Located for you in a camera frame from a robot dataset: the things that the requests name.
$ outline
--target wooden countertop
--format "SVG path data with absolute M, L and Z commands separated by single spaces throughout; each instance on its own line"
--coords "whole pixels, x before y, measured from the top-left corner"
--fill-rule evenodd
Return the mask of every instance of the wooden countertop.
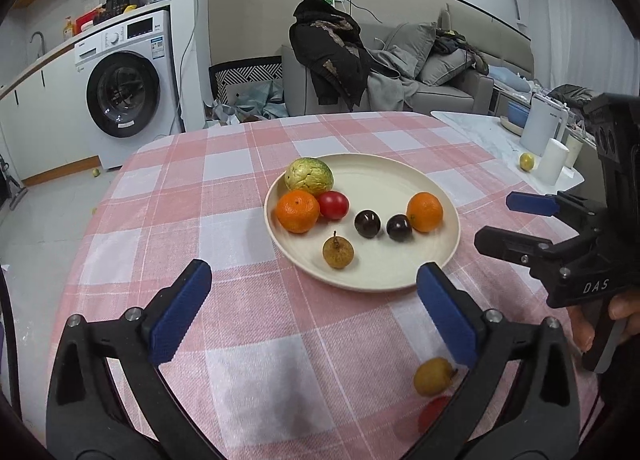
M 171 4 L 171 0 L 163 0 L 163 1 L 158 1 L 146 6 L 142 6 L 140 8 L 136 8 L 132 12 L 128 12 L 126 14 L 120 14 L 119 16 L 113 17 L 111 19 L 107 19 L 106 21 L 100 23 L 99 25 L 71 37 L 71 39 L 66 40 L 62 44 L 59 44 L 52 50 L 48 51 L 42 57 L 36 59 L 35 62 L 32 62 L 23 71 L 21 71 L 20 74 L 18 74 L 17 77 L 14 78 L 13 82 L 6 85 L 4 88 L 1 88 L 0 100 L 4 98 L 5 95 L 11 93 L 11 91 L 13 91 L 13 89 L 18 84 L 20 84 L 23 80 L 25 80 L 25 78 L 29 77 L 30 75 L 33 75 L 43 66 L 45 66 L 48 62 L 51 62 L 53 59 L 56 59 L 57 57 L 60 57 L 62 54 L 65 54 L 68 51 L 72 50 L 74 48 L 74 45 L 76 45 L 76 43 L 81 41 L 82 39 L 85 39 L 90 35 L 98 33 L 110 26 L 116 25 L 118 23 L 131 19 L 133 17 L 147 14 L 155 10 L 160 10 L 161 8 L 168 8 L 170 4 Z

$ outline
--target soap bottle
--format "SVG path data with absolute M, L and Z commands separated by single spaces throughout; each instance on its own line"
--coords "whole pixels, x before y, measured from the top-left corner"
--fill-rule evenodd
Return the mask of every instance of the soap bottle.
M 63 38 L 66 40 L 71 39 L 74 36 L 74 24 L 71 17 L 66 18 L 66 26 L 63 30 Z

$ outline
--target orange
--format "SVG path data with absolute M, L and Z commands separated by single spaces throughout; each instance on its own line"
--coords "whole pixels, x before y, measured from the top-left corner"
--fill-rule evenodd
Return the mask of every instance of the orange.
M 442 223 L 442 205 L 431 193 L 414 195 L 406 207 L 406 217 L 411 226 L 419 233 L 428 233 Z
M 290 233 L 306 233 L 316 224 L 320 216 L 320 204 L 311 194 L 302 189 L 289 191 L 276 205 L 276 217 Z

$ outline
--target blue container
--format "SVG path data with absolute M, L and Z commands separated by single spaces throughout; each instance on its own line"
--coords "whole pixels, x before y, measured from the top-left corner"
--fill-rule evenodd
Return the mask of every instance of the blue container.
M 509 102 L 507 118 L 512 124 L 524 128 L 529 118 L 529 108 L 517 102 Z

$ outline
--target red tomato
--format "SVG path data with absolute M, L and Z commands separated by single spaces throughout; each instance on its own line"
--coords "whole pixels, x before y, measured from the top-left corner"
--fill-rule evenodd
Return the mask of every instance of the red tomato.
M 341 220 L 349 212 L 347 197 L 338 191 L 327 191 L 318 196 L 320 214 L 329 220 Z
M 420 431 L 421 435 L 425 434 L 431 427 L 431 424 L 436 421 L 440 413 L 442 413 L 442 410 L 444 410 L 449 403 L 449 400 L 451 400 L 450 396 L 439 396 L 431 400 L 422 410 L 422 413 L 420 413 L 418 417 L 418 431 Z

